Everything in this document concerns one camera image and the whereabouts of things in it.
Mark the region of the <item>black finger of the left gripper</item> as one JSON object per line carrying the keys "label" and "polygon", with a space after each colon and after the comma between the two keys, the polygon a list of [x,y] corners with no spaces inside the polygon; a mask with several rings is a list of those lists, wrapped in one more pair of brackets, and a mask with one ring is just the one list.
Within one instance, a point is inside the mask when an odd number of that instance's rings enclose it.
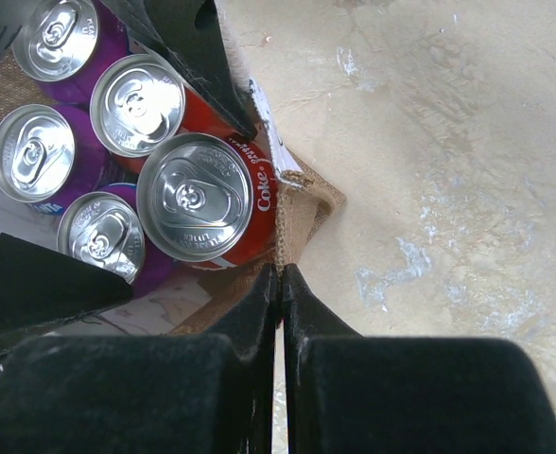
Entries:
{"label": "black finger of the left gripper", "polygon": [[236,84],[214,1],[106,1],[143,46],[165,58],[241,135],[257,135],[251,103]]}
{"label": "black finger of the left gripper", "polygon": [[117,274],[20,238],[0,234],[0,336],[128,301]]}

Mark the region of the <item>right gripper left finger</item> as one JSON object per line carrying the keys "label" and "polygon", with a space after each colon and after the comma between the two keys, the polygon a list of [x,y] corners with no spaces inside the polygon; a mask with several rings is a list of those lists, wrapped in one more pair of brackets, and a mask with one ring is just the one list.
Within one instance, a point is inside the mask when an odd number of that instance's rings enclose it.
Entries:
{"label": "right gripper left finger", "polygon": [[0,453],[268,453],[278,273],[180,336],[41,337],[0,377]]}

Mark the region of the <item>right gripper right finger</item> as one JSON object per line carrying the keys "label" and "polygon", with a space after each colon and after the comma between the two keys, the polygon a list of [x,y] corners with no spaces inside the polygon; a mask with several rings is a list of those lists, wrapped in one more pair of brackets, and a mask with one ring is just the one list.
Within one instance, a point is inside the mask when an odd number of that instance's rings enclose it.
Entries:
{"label": "right gripper right finger", "polygon": [[530,358],[494,338],[365,337],[282,274],[293,453],[556,453]]}

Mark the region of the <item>purple soda can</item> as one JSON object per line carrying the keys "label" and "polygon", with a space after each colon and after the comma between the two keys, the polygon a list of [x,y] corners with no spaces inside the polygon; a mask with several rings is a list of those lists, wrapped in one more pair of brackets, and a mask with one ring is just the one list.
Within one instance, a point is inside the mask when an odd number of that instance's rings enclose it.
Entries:
{"label": "purple soda can", "polygon": [[136,298],[158,288],[174,269],[174,260],[144,231],[134,183],[108,184],[73,201],[61,217],[57,248],[119,275]]}
{"label": "purple soda can", "polygon": [[11,45],[20,68],[59,103],[87,106],[104,71],[130,54],[128,32],[101,2],[42,1]]}
{"label": "purple soda can", "polygon": [[0,122],[0,189],[40,213],[59,216],[78,197],[124,177],[79,107],[27,104]]}

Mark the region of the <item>red soda can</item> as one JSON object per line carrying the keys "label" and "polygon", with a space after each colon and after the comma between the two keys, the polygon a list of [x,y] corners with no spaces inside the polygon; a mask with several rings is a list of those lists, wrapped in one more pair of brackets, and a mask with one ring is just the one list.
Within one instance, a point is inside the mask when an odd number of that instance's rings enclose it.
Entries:
{"label": "red soda can", "polygon": [[129,55],[104,71],[89,114],[97,139],[136,174],[155,149],[179,133],[220,138],[236,133],[168,62],[148,54]]}
{"label": "red soda can", "polygon": [[252,262],[275,245],[277,179],[268,154],[238,134],[179,134],[152,152],[136,189],[144,230],[200,270]]}

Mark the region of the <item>canvas bag with rope handles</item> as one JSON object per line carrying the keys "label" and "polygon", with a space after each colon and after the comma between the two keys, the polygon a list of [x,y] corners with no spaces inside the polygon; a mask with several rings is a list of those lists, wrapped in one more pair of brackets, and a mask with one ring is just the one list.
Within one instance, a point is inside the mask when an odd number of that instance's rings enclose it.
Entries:
{"label": "canvas bag with rope handles", "polygon": [[[288,165],[280,166],[278,169],[278,212],[275,221],[274,261],[276,265],[282,267],[300,259],[311,237],[316,234],[326,219],[343,205],[345,198],[305,162],[296,156],[290,156],[288,150],[279,143],[279,136],[265,94],[249,76],[246,64],[226,22],[222,5],[220,3],[216,5],[229,64],[235,71],[237,86],[244,88],[248,95],[262,148],[269,154],[274,165],[288,158]],[[32,100],[38,94],[38,90],[31,83],[5,62],[8,52],[9,48],[0,61],[0,117],[12,104]],[[0,234],[14,236],[49,249],[47,246],[49,234],[44,228],[45,221],[41,216],[29,214],[17,203],[3,201],[0,196]],[[35,325],[0,337],[14,336],[21,331],[35,328],[51,327],[76,318]]]}

